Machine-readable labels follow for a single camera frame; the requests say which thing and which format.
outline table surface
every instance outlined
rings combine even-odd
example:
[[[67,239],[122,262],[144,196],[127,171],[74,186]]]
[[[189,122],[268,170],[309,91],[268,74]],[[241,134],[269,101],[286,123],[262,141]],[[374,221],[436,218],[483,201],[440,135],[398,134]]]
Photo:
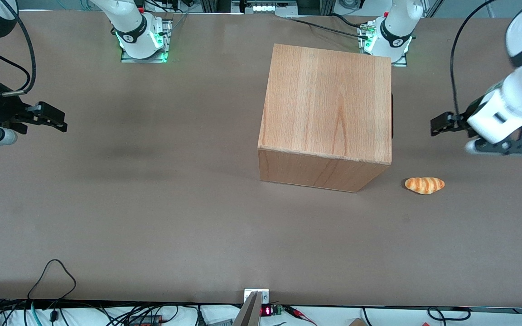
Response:
[[[167,64],[122,64],[102,13],[22,16],[38,64],[23,100],[55,105],[69,127],[31,126],[0,147],[0,297],[25,297],[59,258],[72,299],[238,302],[267,287],[282,303],[522,307],[522,158],[429,135],[452,109],[461,20],[420,21],[409,67],[393,69],[392,166],[345,193],[259,181],[256,145],[273,44],[355,52],[355,39],[269,15],[191,15]],[[508,22],[468,24],[464,107],[511,71]],[[19,29],[0,54],[29,67]],[[23,77],[0,62],[0,81]],[[414,194],[401,187],[413,176],[446,187]],[[54,266],[34,296],[69,287]]]

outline wooden cube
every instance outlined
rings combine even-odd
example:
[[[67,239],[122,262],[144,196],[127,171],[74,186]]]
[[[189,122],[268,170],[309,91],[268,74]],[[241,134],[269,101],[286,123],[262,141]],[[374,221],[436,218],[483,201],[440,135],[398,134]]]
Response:
[[[261,180],[357,192],[392,162],[390,58],[275,44]]]

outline metal mounting plate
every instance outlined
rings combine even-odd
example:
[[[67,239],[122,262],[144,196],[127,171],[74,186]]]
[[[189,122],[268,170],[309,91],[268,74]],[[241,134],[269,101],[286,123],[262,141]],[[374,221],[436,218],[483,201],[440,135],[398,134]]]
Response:
[[[245,289],[243,295],[243,302],[247,301],[249,294],[253,291],[261,291],[261,295],[263,298],[263,305],[269,304],[269,290],[268,289]]]

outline croissant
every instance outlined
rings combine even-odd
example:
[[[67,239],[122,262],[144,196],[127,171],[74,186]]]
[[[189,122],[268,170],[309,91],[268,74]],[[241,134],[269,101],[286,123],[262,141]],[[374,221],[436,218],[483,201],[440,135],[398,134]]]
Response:
[[[444,181],[437,177],[411,177],[406,180],[404,186],[413,192],[429,195],[444,188]]]

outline red digital display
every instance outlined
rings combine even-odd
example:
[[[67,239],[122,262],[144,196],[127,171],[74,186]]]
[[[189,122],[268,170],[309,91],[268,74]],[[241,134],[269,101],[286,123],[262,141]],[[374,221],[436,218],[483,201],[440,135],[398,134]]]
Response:
[[[273,309],[271,305],[263,305],[259,313],[261,317],[273,316]]]

